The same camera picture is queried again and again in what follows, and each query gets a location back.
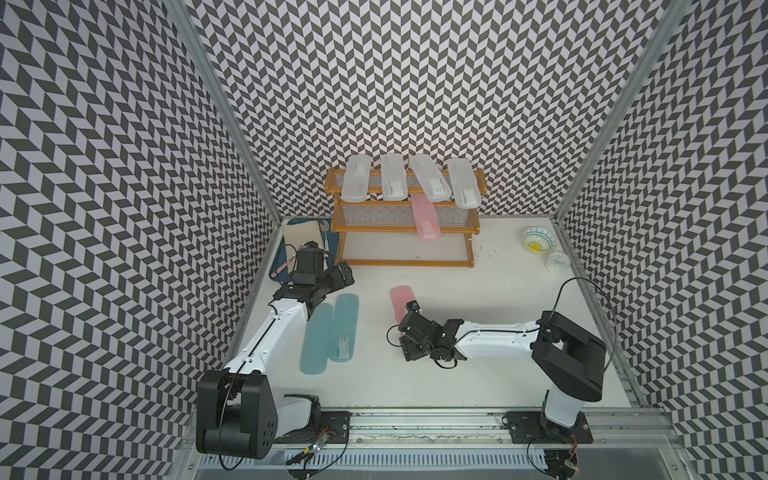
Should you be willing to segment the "clear pencil case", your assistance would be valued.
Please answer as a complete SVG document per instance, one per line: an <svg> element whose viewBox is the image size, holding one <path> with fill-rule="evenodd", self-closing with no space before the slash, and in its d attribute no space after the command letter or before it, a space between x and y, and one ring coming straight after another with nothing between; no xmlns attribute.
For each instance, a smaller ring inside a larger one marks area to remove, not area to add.
<svg viewBox="0 0 768 480"><path fill-rule="evenodd" d="M346 163L341 200L347 203L361 203L368 198L372 157L352 155Z"/></svg>
<svg viewBox="0 0 768 480"><path fill-rule="evenodd" d="M452 190L443 172L436 162L426 154L413 155L409 158L413 171L426 198L433 203L445 202L451 198Z"/></svg>
<svg viewBox="0 0 768 480"><path fill-rule="evenodd" d="M381 188L385 201L403 201L408 198L405 162L401 154L385 154L380 159Z"/></svg>
<svg viewBox="0 0 768 480"><path fill-rule="evenodd" d="M479 208L482 195L471 163L466 158L454 158L446 165L456 206L464 210Z"/></svg>

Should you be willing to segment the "pink pencil case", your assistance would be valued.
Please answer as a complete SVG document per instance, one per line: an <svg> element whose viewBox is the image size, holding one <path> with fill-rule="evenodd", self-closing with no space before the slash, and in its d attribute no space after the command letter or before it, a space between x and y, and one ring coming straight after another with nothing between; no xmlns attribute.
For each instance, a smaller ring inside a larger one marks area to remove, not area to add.
<svg viewBox="0 0 768 480"><path fill-rule="evenodd" d="M434 241L441 237L441 229L434 203L425 194L414 193L410 196L417 236L423 241Z"/></svg>
<svg viewBox="0 0 768 480"><path fill-rule="evenodd" d="M408 285L399 285L390 290L395 323L399 324L409 312L408 305L415 301L413 290Z"/></svg>

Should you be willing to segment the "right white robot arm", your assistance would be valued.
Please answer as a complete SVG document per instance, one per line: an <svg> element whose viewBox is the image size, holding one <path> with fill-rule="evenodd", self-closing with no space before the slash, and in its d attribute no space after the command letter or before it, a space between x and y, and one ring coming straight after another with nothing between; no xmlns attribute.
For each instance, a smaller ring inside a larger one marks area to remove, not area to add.
<svg viewBox="0 0 768 480"><path fill-rule="evenodd" d="M510 412L504 424L516 444L535 440L588 443L583 407L602 399L608 359L606 344L564 315L545 310L526 323L492 325L449 319L440 324L407 305L397 325L397 345L407 361L431 359L442 369L475 358L531 361L547 376L539 417Z"/></svg>

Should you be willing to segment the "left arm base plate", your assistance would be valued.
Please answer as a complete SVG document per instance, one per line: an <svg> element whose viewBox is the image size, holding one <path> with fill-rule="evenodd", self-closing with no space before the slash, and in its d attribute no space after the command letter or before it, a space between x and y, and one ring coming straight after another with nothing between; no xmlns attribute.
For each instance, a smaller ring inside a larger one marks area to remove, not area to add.
<svg viewBox="0 0 768 480"><path fill-rule="evenodd" d="M310 444L327 435L331 444L344 444L349 438L351 413L349 411L321 411L307 418L290 413L279 413L275 422L267 424L274 433L274 444Z"/></svg>

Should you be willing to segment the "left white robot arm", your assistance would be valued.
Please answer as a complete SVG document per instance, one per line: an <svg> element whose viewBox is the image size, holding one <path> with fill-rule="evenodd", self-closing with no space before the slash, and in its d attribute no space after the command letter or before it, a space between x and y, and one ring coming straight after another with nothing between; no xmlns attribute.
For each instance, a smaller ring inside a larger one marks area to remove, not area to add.
<svg viewBox="0 0 768 480"><path fill-rule="evenodd" d="M204 373L197 385L196 450L220 457L262 459L286 435L317 435L321 407L313 395L278 399L268 374L328 294L354 283L351 267L328 267L326 253L309 241L295 267L273 294L266 320L224 367Z"/></svg>

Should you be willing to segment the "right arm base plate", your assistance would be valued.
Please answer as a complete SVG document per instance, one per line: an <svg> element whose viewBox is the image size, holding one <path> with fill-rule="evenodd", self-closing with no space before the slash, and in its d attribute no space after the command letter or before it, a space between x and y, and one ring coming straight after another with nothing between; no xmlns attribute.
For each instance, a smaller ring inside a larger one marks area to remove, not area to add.
<svg viewBox="0 0 768 480"><path fill-rule="evenodd" d="M509 411L502 418L514 444L554 443L592 444L594 442L586 415L580 412L572 427L563 427L548 420L543 412Z"/></svg>

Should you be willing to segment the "teal pencil case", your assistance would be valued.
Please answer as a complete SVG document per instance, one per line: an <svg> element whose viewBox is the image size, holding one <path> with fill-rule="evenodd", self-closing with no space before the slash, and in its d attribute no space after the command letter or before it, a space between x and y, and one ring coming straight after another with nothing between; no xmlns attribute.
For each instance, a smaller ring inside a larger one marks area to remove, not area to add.
<svg viewBox="0 0 768 480"><path fill-rule="evenodd" d="M354 294L336 298L330 329L328 359L336 363L352 360L355 350L360 301Z"/></svg>
<svg viewBox="0 0 768 480"><path fill-rule="evenodd" d="M305 375L320 375L327 368L333 315L333 306L323 303L314 310L306 325L299 365Z"/></svg>

